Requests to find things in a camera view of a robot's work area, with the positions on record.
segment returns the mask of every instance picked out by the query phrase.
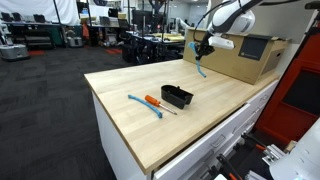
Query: black container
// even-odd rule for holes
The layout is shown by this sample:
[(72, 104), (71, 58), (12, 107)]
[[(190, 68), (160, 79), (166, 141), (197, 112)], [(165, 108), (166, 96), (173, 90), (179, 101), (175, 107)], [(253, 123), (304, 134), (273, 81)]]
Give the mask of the black container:
[(161, 98), (179, 109), (190, 104), (192, 97), (193, 94), (180, 89), (179, 86), (164, 85), (161, 87)]

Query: cabinet drawer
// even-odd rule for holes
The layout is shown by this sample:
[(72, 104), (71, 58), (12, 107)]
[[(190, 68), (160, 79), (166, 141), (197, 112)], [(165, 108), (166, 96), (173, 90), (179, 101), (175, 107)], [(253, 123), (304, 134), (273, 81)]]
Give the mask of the cabinet drawer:
[(175, 157), (172, 161), (155, 173), (155, 179), (178, 179), (189, 169), (192, 169), (196, 163), (199, 163), (199, 161), (205, 161), (204, 159), (210, 151), (214, 153), (217, 152), (232, 138), (232, 131), (234, 130), (233, 123), (241, 123), (241, 121), (238, 120), (238, 117), (248, 113), (249, 107), (250, 105), (245, 105), (244, 107), (240, 108), (229, 118), (207, 133), (204, 137), (180, 153), (177, 157)]
[(253, 96), (251, 99), (249, 99), (247, 103), (251, 105), (251, 108), (256, 109), (256, 107), (260, 107), (261, 105), (267, 103), (278, 82), (278, 80), (273, 81), (266, 88), (264, 88), (255, 96)]

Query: workshop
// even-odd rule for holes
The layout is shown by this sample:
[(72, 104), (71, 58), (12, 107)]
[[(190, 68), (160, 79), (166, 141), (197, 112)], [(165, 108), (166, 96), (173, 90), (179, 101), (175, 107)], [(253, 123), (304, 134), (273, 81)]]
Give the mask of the workshop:
[(319, 180), (319, 48), (320, 0), (1, 0), (0, 180)]

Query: cardboard box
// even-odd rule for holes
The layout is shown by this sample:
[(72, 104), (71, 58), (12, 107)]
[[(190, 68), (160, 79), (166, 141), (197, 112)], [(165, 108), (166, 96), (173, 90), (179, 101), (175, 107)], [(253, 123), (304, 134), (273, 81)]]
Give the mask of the cardboard box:
[[(195, 55), (188, 47), (193, 41), (194, 29), (189, 29), (183, 59), (195, 63)], [(197, 30), (196, 39), (202, 40), (205, 30)], [(250, 84), (256, 84), (274, 72), (288, 44), (287, 40), (260, 35), (224, 35), (232, 40), (235, 48), (215, 48), (215, 52), (203, 56), (201, 66), (234, 77)]]

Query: red panel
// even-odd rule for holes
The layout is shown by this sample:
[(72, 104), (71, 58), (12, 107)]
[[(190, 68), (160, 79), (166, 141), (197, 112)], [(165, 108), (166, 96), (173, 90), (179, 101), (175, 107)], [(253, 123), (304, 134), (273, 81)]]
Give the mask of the red panel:
[(300, 52), (298, 58), (304, 61), (320, 63), (320, 34), (312, 35)]
[(272, 131), (279, 140), (286, 140), (284, 143), (289, 143), (290, 140), (298, 141), (318, 117), (281, 103), (271, 119), (263, 129)]

